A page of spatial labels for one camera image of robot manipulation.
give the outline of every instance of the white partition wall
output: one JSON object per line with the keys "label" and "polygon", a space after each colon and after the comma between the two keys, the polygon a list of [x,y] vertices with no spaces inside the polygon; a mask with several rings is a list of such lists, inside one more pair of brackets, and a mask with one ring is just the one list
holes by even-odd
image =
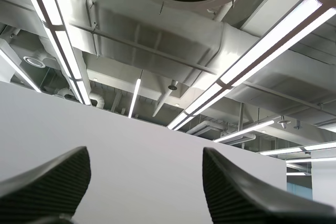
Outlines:
{"label": "white partition wall", "polygon": [[[336,150],[315,151],[312,158],[336,157]],[[311,163],[313,200],[336,208],[336,161]]]}
{"label": "white partition wall", "polygon": [[75,214],[90,223],[212,223],[202,185],[211,146],[286,190],[286,164],[224,144],[0,82],[0,180],[87,146],[92,178]]}

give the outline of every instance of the air duct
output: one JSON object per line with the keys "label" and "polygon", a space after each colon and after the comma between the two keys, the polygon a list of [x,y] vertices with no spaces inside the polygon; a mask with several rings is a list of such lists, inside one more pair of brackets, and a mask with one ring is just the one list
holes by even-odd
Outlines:
{"label": "air duct", "polygon": [[104,108],[105,101],[104,101],[104,98],[101,95],[95,94],[95,93],[90,93],[89,97],[90,97],[90,100],[95,100],[97,102],[96,108],[99,108],[99,109]]}
{"label": "air duct", "polygon": [[[68,88],[64,88],[64,89],[59,90],[57,92],[57,94],[54,94],[54,96],[65,99],[65,96],[67,94],[74,97],[74,93]],[[99,108],[99,109],[104,108],[105,101],[104,101],[104,98],[101,95],[95,94],[95,93],[90,93],[89,97],[90,97],[90,100],[95,100],[97,102],[96,108]]]}
{"label": "air duct", "polygon": [[60,97],[60,98],[65,99],[65,96],[66,96],[67,94],[68,94],[68,95],[71,95],[71,96],[74,97],[74,93],[73,93],[70,89],[68,89],[68,88],[64,88],[64,89],[59,90],[59,91],[57,92],[57,94],[54,94],[54,96],[55,96],[55,97]]}

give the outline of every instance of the ceiling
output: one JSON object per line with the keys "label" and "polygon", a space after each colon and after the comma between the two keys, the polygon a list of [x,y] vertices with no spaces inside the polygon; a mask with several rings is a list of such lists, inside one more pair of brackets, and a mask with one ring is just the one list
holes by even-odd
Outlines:
{"label": "ceiling", "polygon": [[[66,10],[63,15],[70,40],[80,50],[91,92],[104,99],[103,109],[111,111],[115,103],[112,112],[127,115],[134,84],[143,70],[133,116],[167,126],[217,79],[221,68],[234,62],[230,50],[244,53],[298,1],[235,0],[222,22],[213,20],[221,6],[209,8],[209,3],[176,8],[157,0],[59,2]],[[0,0],[0,8],[4,10],[0,12],[1,37],[9,38],[19,29],[8,41],[22,60],[21,67],[46,93],[69,88],[30,0]],[[242,84],[180,130],[187,132],[203,121],[236,129],[240,103],[244,103],[244,126],[274,115],[285,115],[291,121],[285,130],[274,124],[266,127],[266,133],[253,132],[256,139],[244,144],[247,150],[336,141],[336,133],[323,129],[336,123],[335,31],[336,17],[248,80],[286,98]],[[41,49],[48,52],[46,68],[38,69],[23,60]],[[172,80],[179,82],[177,90],[153,116]],[[27,86],[18,75],[12,77],[12,83]],[[118,93],[121,99],[117,102]],[[77,102],[75,97],[67,99]],[[323,104],[327,113],[302,102]],[[296,120],[301,121],[299,130],[293,128]],[[199,137],[214,140],[223,134],[225,130],[212,129]]]}

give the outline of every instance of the pipe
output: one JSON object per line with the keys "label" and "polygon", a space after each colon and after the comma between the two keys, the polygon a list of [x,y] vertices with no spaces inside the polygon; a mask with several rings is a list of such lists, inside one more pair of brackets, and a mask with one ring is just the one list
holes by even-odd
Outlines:
{"label": "pipe", "polygon": [[[177,81],[172,80],[171,86],[176,86],[178,84]],[[168,89],[165,94],[163,95],[163,97],[161,98],[160,102],[158,103],[158,105],[156,106],[156,109],[153,113],[153,117],[156,116],[156,114],[158,113],[158,111],[161,109],[162,105],[164,104],[164,102],[167,100],[167,98],[169,97],[169,95],[173,92],[173,89]]]}
{"label": "pipe", "polygon": [[69,25],[72,26],[72,27],[76,27],[78,29],[81,29],[83,31],[87,31],[87,32],[92,33],[92,34],[96,34],[96,35],[101,36],[103,38],[110,39],[110,40],[122,43],[124,45],[128,45],[128,46],[131,46],[131,47],[143,50],[143,51],[150,52],[151,54],[158,55],[158,56],[160,56],[160,57],[162,57],[164,59],[172,60],[172,61],[175,61],[177,63],[186,65],[188,67],[191,67],[191,68],[194,68],[194,69],[206,72],[206,73],[210,73],[210,74],[213,74],[213,75],[217,75],[217,72],[215,72],[211,68],[204,67],[204,66],[202,66],[200,64],[197,64],[197,63],[189,62],[189,61],[184,60],[182,58],[179,58],[177,56],[170,55],[170,54],[167,54],[165,52],[158,51],[156,49],[153,49],[153,48],[150,48],[150,47],[147,47],[147,46],[135,43],[133,41],[121,38],[121,37],[116,36],[116,35],[111,35],[109,33],[106,33],[105,31],[102,31],[102,30],[99,30],[99,29],[92,29],[90,26],[85,26],[83,24],[69,23]]}
{"label": "pipe", "polygon": [[238,131],[243,129],[244,104],[240,103]]}
{"label": "pipe", "polygon": [[104,101],[104,98],[101,95],[95,94],[95,93],[90,93],[89,97],[90,97],[91,100],[97,101],[96,108],[99,108],[99,109],[104,108],[105,101]]}
{"label": "pipe", "polygon": [[208,126],[211,126],[211,127],[214,127],[214,128],[220,129],[220,130],[224,130],[225,127],[226,127],[225,125],[214,123],[214,122],[211,122],[211,121],[203,121],[202,123],[196,125],[192,129],[188,130],[186,133],[190,134],[190,135],[193,135],[194,133],[196,133],[196,132],[198,132],[198,131],[200,131],[203,128],[208,127]]}
{"label": "pipe", "polygon": [[333,112],[329,112],[329,111],[326,111],[326,110],[323,110],[321,106],[315,105],[315,104],[313,104],[313,103],[306,102],[306,101],[297,99],[297,98],[295,98],[295,97],[291,97],[290,95],[282,94],[282,93],[277,92],[277,91],[275,91],[275,90],[271,90],[271,89],[262,87],[262,86],[260,86],[260,85],[257,85],[257,84],[254,84],[254,83],[251,83],[251,82],[248,82],[248,81],[243,82],[243,84],[244,84],[245,86],[249,87],[249,88],[252,88],[252,89],[255,89],[255,90],[259,90],[259,91],[264,92],[264,93],[267,93],[267,94],[272,94],[272,95],[275,95],[275,96],[277,96],[277,97],[281,97],[281,98],[285,98],[285,99],[288,99],[288,100],[292,100],[292,101],[301,103],[302,105],[307,106],[307,107],[309,107],[309,108],[312,108],[312,109],[321,111],[321,112],[323,112],[323,113],[325,113],[325,114],[332,115],[332,116],[335,116],[335,117],[336,117],[336,114],[335,114],[335,113],[333,113]]}
{"label": "pipe", "polygon": [[113,101],[113,104],[112,104],[112,108],[111,108],[111,112],[114,112],[115,109],[117,108],[117,106],[119,105],[119,102],[120,102],[120,99],[121,99],[121,91],[117,91],[116,95],[115,95],[115,98],[114,98],[114,101]]}
{"label": "pipe", "polygon": [[232,2],[227,3],[225,5],[222,5],[218,12],[216,12],[215,17],[213,18],[214,21],[221,22],[225,15],[229,12],[229,10],[232,8]]}

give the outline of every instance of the linear led light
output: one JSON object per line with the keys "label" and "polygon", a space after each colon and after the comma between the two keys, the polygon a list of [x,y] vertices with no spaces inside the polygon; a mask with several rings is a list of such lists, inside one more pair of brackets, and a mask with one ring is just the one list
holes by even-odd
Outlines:
{"label": "linear led light", "polygon": [[[282,21],[280,21],[269,33],[267,33],[262,39],[260,39],[252,48],[250,48],[228,71],[226,71],[220,80],[228,86],[238,86],[253,74],[277,58],[280,54],[297,43],[307,34],[315,30],[321,24],[326,22],[329,18],[336,14],[334,8],[326,8],[320,12],[320,15],[316,19],[309,23],[305,28],[295,34],[292,38],[288,39],[282,46],[280,45],[273,53],[271,53],[264,60],[261,60],[256,66],[248,70],[248,67],[256,62],[262,55],[267,53],[276,43],[280,42],[286,35],[293,31],[298,25],[305,21],[308,17],[314,14],[319,8],[322,7],[322,3],[318,0],[303,0],[293,11],[291,11]],[[185,113],[188,116],[196,116],[202,113],[209,106],[216,101],[224,97],[230,92],[230,89],[222,88],[220,92],[220,86],[214,83],[208,88],[198,99],[196,99],[186,110]],[[186,120],[180,120],[182,126],[186,123]]]}
{"label": "linear led light", "polygon": [[214,94],[216,94],[222,87],[214,83],[210,88],[208,88],[201,96],[199,96],[186,110],[188,114],[193,113],[196,109],[202,106],[207,100],[209,100]]}
{"label": "linear led light", "polygon": [[78,100],[83,104],[90,105],[90,98],[85,86],[81,83],[82,75],[57,0],[31,0],[31,2],[43,23],[65,74],[71,80],[72,89],[74,89]]}
{"label": "linear led light", "polygon": [[240,136],[240,135],[243,135],[243,134],[251,132],[251,131],[255,131],[257,129],[263,128],[263,127],[271,125],[271,124],[274,124],[273,120],[270,120],[270,121],[267,121],[267,122],[264,122],[264,123],[258,123],[256,125],[250,127],[250,128],[247,128],[247,129],[244,129],[244,130],[241,130],[241,131],[237,131],[235,133],[232,133],[232,134],[226,135],[224,137],[221,137],[219,139],[216,139],[216,140],[214,140],[214,142],[218,143],[218,142],[221,142],[221,141],[224,141],[224,140],[228,140],[230,138]]}
{"label": "linear led light", "polygon": [[[265,37],[263,37],[257,44],[255,44],[240,60],[234,64],[222,77],[221,80],[224,83],[230,83],[237,75],[250,66],[278,41],[284,38],[295,27],[301,24],[307,17],[314,13],[322,4],[317,0],[304,0],[299,4],[287,17],[285,17],[276,27],[274,27]],[[258,64],[253,70],[245,74],[233,86],[237,86],[246,81],[250,76],[263,68],[266,64],[270,63],[279,54],[267,57],[264,62]]]}
{"label": "linear led light", "polygon": [[180,122],[182,122],[187,117],[186,114],[179,114],[168,126],[167,128],[172,130],[174,129]]}
{"label": "linear led light", "polygon": [[310,146],[305,146],[304,148],[307,151],[316,151],[316,150],[336,148],[336,142],[310,145]]}
{"label": "linear led light", "polygon": [[4,58],[4,60],[23,78],[25,79],[29,85],[35,89],[37,92],[41,93],[40,88],[32,81],[32,79],[18,66],[16,63],[13,62],[9,54],[15,54],[14,50],[9,46],[9,44],[0,39],[0,56]]}
{"label": "linear led light", "polygon": [[260,152],[260,154],[265,155],[265,156],[272,156],[272,155],[289,154],[289,153],[295,153],[295,152],[302,152],[302,149],[301,148],[289,148],[289,149]]}
{"label": "linear led light", "polygon": [[295,163],[309,163],[309,162],[328,162],[336,161],[336,157],[323,157],[323,158],[302,158],[302,159],[290,159],[286,160],[287,164]]}
{"label": "linear led light", "polygon": [[301,172],[297,172],[297,173],[286,173],[287,176],[310,176],[309,173],[301,173]]}
{"label": "linear led light", "polygon": [[192,116],[190,116],[187,120],[184,121],[183,124],[180,124],[178,127],[176,127],[174,130],[177,131],[178,129],[180,129],[183,125],[185,125],[186,123],[190,122],[193,119]]}
{"label": "linear led light", "polygon": [[226,89],[226,90],[224,90],[216,98],[214,98],[213,100],[211,100],[210,102],[208,102],[206,105],[204,105],[203,107],[201,107],[196,113],[194,113],[194,115],[201,114],[204,110],[206,110],[207,108],[209,108],[212,104],[214,104],[215,102],[219,101],[221,98],[223,98],[227,94],[229,94],[231,91],[232,91],[232,89]]}
{"label": "linear led light", "polygon": [[141,83],[141,79],[138,79],[137,82],[136,82],[136,84],[135,84],[134,94],[133,94],[132,103],[131,103],[131,107],[130,107],[130,113],[128,114],[128,118],[132,117],[135,101],[137,100],[137,96],[138,96],[138,91],[139,91],[140,83]]}

